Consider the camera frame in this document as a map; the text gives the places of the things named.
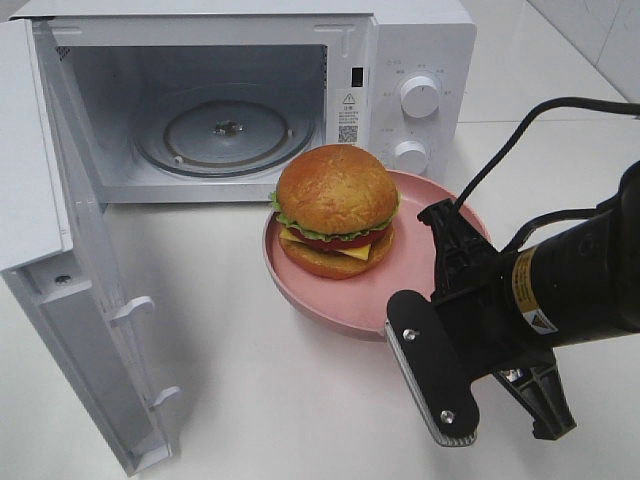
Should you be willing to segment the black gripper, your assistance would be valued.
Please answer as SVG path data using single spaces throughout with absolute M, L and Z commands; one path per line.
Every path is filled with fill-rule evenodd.
M 451 199 L 425 207 L 435 280 L 460 280 L 498 251 Z M 591 219 L 483 270 L 480 286 L 437 302 L 465 370 L 494 378 L 527 411 L 533 436 L 558 440 L 576 427 L 554 347 L 639 331 L 639 222 Z

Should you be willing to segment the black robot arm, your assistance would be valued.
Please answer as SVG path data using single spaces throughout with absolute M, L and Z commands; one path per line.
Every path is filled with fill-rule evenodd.
M 639 330 L 639 169 L 590 209 L 534 218 L 495 249 L 449 200 L 419 216 L 436 245 L 436 288 L 420 335 L 423 411 L 437 442 L 468 445 L 471 392 L 493 375 L 532 416 L 534 434 L 571 430 L 554 349 Z

